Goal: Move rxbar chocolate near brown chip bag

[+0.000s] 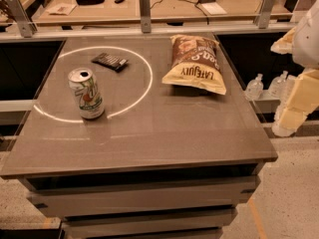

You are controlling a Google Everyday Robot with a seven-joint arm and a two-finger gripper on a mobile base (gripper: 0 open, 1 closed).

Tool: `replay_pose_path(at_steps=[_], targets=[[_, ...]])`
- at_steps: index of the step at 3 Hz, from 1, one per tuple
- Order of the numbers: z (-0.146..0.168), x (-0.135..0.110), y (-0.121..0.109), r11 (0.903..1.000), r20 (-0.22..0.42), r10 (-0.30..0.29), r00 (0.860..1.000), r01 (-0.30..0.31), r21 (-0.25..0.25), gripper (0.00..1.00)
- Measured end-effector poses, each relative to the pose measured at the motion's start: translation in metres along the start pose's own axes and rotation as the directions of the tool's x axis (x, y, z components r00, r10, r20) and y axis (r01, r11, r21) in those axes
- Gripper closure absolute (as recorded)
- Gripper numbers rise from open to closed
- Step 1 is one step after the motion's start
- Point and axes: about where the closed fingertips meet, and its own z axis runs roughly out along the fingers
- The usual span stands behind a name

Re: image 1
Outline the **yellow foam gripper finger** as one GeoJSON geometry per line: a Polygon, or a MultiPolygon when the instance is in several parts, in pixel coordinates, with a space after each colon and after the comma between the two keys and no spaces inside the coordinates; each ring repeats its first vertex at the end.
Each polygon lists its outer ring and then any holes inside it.
{"type": "Polygon", "coordinates": [[[295,30],[296,28],[292,28],[282,38],[274,42],[270,51],[281,55],[291,54],[295,30]]]}
{"type": "Polygon", "coordinates": [[[318,107],[319,70],[305,69],[298,77],[289,76],[274,116],[273,133],[290,136],[318,107]]]}

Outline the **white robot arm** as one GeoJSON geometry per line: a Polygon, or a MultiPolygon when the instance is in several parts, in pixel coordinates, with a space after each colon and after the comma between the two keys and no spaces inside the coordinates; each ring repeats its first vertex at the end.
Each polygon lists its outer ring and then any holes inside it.
{"type": "Polygon", "coordinates": [[[287,78],[275,113],[272,131],[286,137],[319,107],[319,0],[270,50],[291,54],[293,62],[304,68],[297,77],[287,78]]]}

